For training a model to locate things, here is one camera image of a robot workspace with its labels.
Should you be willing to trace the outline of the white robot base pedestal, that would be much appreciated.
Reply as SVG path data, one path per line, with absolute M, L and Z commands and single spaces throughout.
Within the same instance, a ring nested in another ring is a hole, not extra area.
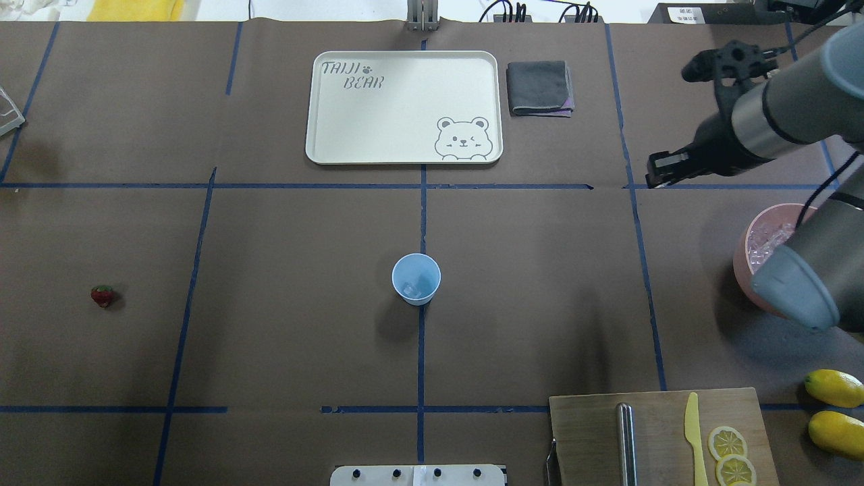
M 496 464 L 344 465 L 330 485 L 507 485 L 506 468 Z

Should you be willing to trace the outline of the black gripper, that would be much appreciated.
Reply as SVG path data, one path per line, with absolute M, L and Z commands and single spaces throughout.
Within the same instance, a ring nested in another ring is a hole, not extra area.
M 654 190 L 712 174 L 731 178 L 769 162 L 771 158 L 748 151 L 735 136 L 731 121 L 715 113 L 697 127 L 687 151 L 650 154 L 646 164 L 646 187 Z

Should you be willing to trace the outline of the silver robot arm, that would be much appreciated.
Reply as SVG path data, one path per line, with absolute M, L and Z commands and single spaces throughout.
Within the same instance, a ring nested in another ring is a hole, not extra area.
M 775 74 L 779 54 L 732 40 L 682 68 L 683 80 L 713 85 L 717 110 L 688 145 L 651 154 L 649 188 L 711 174 L 731 178 L 831 136 L 853 149 L 841 170 L 862 157 L 862 24 Z M 790 239 L 752 276 L 762 301 L 806 329 L 862 330 L 862 184 L 858 168 L 816 210 L 803 206 Z

